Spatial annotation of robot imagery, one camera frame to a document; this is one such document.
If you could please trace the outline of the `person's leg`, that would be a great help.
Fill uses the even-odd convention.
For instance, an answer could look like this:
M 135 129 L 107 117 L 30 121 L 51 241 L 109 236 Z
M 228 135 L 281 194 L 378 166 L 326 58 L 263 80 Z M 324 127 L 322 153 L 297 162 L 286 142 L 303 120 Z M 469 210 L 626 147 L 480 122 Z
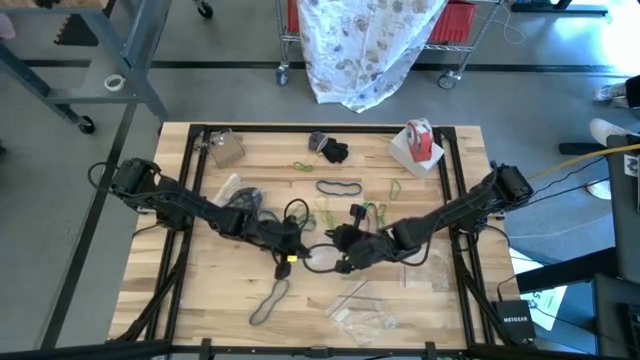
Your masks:
M 625 81 L 625 97 L 629 108 L 640 107 L 640 74 Z

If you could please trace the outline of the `white paper sheet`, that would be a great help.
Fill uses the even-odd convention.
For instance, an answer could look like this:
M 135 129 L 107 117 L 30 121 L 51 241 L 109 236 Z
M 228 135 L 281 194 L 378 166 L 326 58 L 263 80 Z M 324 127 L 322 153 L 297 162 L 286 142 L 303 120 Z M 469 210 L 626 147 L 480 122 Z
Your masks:
M 544 267 L 545 262 L 534 260 L 523 253 L 510 248 L 512 266 L 516 275 Z M 535 325 L 546 331 L 551 331 L 556 323 L 567 286 L 559 286 L 546 290 L 526 292 L 522 280 L 518 280 L 520 297 L 528 302 L 531 318 Z

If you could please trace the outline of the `white floral cloth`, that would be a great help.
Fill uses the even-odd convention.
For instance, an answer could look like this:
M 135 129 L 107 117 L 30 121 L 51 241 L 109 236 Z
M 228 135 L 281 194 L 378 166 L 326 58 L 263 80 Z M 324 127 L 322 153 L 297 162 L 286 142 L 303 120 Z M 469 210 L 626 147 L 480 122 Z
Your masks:
M 361 113 L 404 83 L 447 0 L 296 0 L 309 85 L 319 104 Z

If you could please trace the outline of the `dark blue table foot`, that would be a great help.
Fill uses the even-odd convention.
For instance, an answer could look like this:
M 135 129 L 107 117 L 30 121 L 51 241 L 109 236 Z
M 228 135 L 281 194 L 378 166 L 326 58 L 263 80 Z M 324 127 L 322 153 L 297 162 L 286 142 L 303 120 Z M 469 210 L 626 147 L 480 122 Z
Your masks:
M 513 15 L 544 24 L 584 27 L 609 25 L 612 11 L 605 0 L 509 0 L 507 8 Z

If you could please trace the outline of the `black Netgear switch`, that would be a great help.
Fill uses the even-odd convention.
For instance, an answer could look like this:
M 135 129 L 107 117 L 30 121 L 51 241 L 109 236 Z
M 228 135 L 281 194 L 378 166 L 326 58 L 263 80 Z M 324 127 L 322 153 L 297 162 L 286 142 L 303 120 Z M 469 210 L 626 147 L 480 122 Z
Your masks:
M 536 338 L 536 333 L 527 301 L 497 301 L 493 305 L 501 324 L 511 340 L 517 344 L 533 342 Z

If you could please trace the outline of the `black desk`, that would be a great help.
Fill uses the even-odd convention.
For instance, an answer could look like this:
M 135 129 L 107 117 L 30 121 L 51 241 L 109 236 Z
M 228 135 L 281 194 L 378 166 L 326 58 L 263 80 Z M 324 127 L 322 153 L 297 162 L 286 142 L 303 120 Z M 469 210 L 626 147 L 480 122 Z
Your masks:
M 605 272 L 640 285 L 640 154 L 608 156 L 615 245 L 607 250 Z

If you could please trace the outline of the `white cardboard box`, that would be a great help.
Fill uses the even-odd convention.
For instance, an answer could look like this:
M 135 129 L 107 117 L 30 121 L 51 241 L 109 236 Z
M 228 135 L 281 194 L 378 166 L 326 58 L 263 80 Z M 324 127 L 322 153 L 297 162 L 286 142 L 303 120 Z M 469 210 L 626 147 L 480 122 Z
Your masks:
M 424 179 L 445 154 L 437 144 L 432 145 L 432 158 L 428 161 L 414 162 L 407 142 L 407 129 L 400 131 L 390 142 L 388 154 L 417 178 Z

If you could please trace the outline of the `yellow rubber band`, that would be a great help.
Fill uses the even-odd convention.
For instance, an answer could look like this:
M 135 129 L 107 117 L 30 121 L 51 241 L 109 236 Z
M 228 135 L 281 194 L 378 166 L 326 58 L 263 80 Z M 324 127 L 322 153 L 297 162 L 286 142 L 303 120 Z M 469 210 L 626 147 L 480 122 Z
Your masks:
M 317 216 L 326 225 L 328 230 L 336 227 L 333 213 L 329 207 L 329 197 L 327 195 L 320 195 L 314 199 L 314 206 Z

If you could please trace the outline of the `person's shoe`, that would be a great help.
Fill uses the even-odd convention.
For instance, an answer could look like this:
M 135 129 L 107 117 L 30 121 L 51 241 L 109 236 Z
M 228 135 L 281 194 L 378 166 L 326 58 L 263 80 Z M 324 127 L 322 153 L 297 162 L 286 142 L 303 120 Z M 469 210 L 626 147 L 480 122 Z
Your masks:
M 632 131 L 626 130 L 622 127 L 619 127 L 609 121 L 600 118 L 594 118 L 589 123 L 589 130 L 591 136 L 596 140 L 597 143 L 602 146 L 607 145 L 607 138 L 609 136 L 639 136 L 640 134 L 634 133 Z
M 624 83 L 604 85 L 597 88 L 594 92 L 593 100 L 618 108 L 629 107 L 626 98 L 626 85 Z
M 586 190 L 589 194 L 601 200 L 610 200 L 612 198 L 608 179 L 590 183 L 586 186 Z

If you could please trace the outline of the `red tape dispenser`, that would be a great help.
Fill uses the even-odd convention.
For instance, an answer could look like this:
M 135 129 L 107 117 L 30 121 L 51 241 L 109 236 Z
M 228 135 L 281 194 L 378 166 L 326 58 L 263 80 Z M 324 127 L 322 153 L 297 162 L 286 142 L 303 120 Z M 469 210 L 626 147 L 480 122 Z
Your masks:
M 433 133 L 426 119 L 410 120 L 406 124 L 407 144 L 414 162 L 430 161 L 433 156 Z

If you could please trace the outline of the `black sawtooth foam piece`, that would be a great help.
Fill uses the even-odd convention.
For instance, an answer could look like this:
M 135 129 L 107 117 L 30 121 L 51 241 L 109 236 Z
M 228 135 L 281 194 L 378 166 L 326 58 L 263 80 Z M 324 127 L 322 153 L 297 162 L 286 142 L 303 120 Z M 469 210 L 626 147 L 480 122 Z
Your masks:
M 80 15 L 69 15 L 54 39 L 59 46 L 95 47 L 98 39 Z

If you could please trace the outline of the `grey-blue rubber band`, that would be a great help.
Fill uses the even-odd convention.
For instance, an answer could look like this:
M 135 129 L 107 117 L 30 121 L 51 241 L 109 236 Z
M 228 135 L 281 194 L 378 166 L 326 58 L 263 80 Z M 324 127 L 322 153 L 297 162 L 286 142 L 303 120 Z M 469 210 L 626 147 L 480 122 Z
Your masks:
M 290 282 L 286 279 L 274 282 L 271 292 L 264 298 L 257 309 L 250 315 L 249 324 L 251 326 L 261 326 L 271 317 L 275 307 L 283 300 L 290 289 Z

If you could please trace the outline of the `black desk leg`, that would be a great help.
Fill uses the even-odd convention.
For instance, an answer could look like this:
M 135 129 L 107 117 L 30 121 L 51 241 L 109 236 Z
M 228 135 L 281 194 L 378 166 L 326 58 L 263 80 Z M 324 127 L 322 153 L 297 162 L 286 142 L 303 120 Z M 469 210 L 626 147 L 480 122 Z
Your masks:
M 616 277 L 618 257 L 615 247 L 583 255 L 516 275 L 521 294 L 591 281 L 596 274 Z

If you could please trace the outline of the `blue-grey steel workbench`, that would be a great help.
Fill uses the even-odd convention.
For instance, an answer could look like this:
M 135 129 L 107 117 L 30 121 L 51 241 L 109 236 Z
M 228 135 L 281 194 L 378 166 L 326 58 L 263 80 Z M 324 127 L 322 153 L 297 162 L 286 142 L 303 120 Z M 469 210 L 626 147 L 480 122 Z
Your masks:
M 172 0 L 141 0 L 135 10 L 127 35 L 120 35 L 103 9 L 108 0 L 0 0 L 0 13 L 42 13 L 47 15 L 80 15 L 99 41 L 102 55 L 92 61 L 91 77 L 79 89 L 58 89 L 49 86 L 37 73 L 0 41 L 0 69 L 34 95 L 43 105 L 84 134 L 95 131 L 93 119 L 76 113 L 74 104 L 125 104 L 131 111 L 144 104 L 160 123 L 169 114 L 160 96 L 148 79 L 159 40 Z M 118 92 L 104 87 L 104 80 L 113 74 L 126 78 Z

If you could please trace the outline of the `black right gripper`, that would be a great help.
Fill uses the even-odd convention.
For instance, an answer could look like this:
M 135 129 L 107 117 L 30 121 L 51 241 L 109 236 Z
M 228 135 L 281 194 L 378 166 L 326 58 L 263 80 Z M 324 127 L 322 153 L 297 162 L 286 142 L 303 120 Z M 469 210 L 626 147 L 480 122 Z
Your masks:
M 328 230 L 327 236 L 338 251 L 347 257 L 352 270 L 363 270 L 384 261 L 396 262 L 397 255 L 389 238 L 359 228 L 361 221 L 365 219 L 365 208 L 352 204 L 349 213 L 354 222 Z

